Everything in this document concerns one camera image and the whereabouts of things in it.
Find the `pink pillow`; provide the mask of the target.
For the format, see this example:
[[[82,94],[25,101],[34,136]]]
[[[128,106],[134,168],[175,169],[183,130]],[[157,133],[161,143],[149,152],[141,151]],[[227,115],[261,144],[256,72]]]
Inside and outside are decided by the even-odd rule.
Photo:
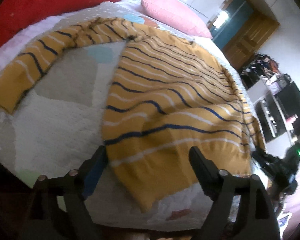
[[[205,22],[178,0],[141,0],[148,16],[187,35],[212,39]]]

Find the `white shelf unit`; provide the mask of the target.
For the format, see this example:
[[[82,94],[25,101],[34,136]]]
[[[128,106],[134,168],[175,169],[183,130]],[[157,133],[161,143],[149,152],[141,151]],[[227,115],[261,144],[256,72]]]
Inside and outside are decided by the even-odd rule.
[[[263,80],[250,87],[247,94],[260,121],[268,153],[282,158],[294,142],[279,102]]]

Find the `yellow striped knit sweater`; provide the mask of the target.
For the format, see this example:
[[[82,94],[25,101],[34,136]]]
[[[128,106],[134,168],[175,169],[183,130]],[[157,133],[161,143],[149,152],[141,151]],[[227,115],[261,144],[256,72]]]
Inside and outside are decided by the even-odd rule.
[[[142,211],[196,182],[187,157],[192,146],[220,169],[249,174],[249,142],[264,140],[228,70],[197,44],[122,18],[95,18],[26,47],[0,75],[0,108],[12,113],[65,50],[122,41],[102,139]]]

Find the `cluttered clothes rack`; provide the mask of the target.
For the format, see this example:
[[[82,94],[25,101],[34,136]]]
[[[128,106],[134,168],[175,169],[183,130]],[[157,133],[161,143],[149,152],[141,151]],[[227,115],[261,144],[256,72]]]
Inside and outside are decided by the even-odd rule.
[[[279,64],[263,54],[254,55],[252,60],[239,70],[239,75],[246,89],[251,88],[259,80],[271,85],[282,76]]]

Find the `patchwork quilted bedspread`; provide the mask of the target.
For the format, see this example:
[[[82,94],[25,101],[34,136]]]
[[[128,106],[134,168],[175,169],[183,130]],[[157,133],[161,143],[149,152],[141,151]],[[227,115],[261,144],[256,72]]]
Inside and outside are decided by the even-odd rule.
[[[208,38],[196,38],[120,4],[100,5],[47,18],[28,27],[0,48],[0,75],[26,47],[43,36],[95,18],[122,18],[186,39],[207,50],[228,70],[253,105],[237,72]],[[0,108],[0,162],[29,186],[40,174],[62,176],[89,159],[102,139],[103,115],[125,42],[109,42],[65,50],[47,73],[19,101],[12,113]],[[115,175],[110,161],[87,208],[97,224],[119,228],[178,231],[202,226],[211,200],[196,182],[156,200],[148,211]]]

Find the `wooden door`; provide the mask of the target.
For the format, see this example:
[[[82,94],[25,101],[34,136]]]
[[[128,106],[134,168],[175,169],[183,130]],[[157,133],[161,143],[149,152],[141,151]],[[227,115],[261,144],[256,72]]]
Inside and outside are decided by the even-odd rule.
[[[276,20],[255,11],[223,47],[222,52],[230,65],[239,70],[252,59],[279,26]]]

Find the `black television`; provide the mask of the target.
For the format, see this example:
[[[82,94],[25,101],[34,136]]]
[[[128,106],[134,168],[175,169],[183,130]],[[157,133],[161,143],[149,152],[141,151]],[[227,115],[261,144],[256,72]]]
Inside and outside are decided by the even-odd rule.
[[[284,89],[275,95],[286,118],[297,115],[293,122],[295,135],[300,135],[300,90],[295,82],[288,84]]]

